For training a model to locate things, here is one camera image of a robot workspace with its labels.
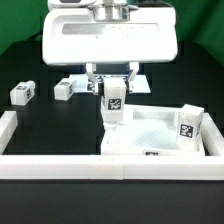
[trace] black tabletop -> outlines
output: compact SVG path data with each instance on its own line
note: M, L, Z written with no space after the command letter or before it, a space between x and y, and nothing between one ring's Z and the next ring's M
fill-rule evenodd
M16 110L19 125L5 154L99 154L104 134L100 96L74 94L69 101L54 100L54 86L84 66L50 67L42 61L41 42L13 44L0 57L0 112ZM97 73L127 73L126 65L98 65ZM126 103L182 107L202 106L224 130L224 69L201 46L179 44L175 61L141 64L151 94L132 94ZM21 81L36 83L35 97L12 106L9 92Z
M98 66L99 73L125 73L126 66ZM100 98L73 95L54 100L53 87L83 66L48 67L40 42L13 44L0 57L0 112L16 110L19 125L5 154L99 154L103 136ZM203 106L224 133L224 70L197 44L179 44L175 61L143 64L152 93L128 95L126 103ZM27 106L11 106L9 92L35 81ZM1 180L0 223L223 224L222 181Z

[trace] black sticker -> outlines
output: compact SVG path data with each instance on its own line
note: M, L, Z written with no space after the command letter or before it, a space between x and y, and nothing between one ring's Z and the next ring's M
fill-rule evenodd
M27 99L29 99L31 97L31 92L30 92L30 89L28 89L26 91L26 96L27 96Z
M120 110L121 99L110 99L108 103L108 110Z
M145 152L146 156L158 156L159 153L158 152Z
M92 84L92 83L89 83L89 84L87 85L87 90L88 90L88 91L92 91L92 88L93 88L93 84Z
M69 94L71 95L73 92L72 85L69 87Z
M62 86L68 86L70 84L70 82L61 82L60 85Z
M180 135L186 138L193 138L194 127L186 124L180 125Z
M27 86L18 86L16 89L18 90L25 90L27 88Z
M198 124L196 136L198 136L198 134L200 133L200 129L201 129L201 123Z

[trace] small white block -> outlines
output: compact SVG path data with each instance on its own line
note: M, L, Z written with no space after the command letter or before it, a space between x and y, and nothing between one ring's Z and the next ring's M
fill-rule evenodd
M123 78L104 79L104 97L101 100L101 114L104 122L123 120L126 85Z
M204 108L184 105L180 109L176 146L178 149L197 150Z
M74 93L75 83L76 83L76 80L74 79L66 79L66 78L62 79L54 87L55 99L67 101Z
M17 125L16 111L5 111L0 118L0 155L4 152Z
M20 82L11 92L11 104L25 106L35 95L35 83L33 81Z

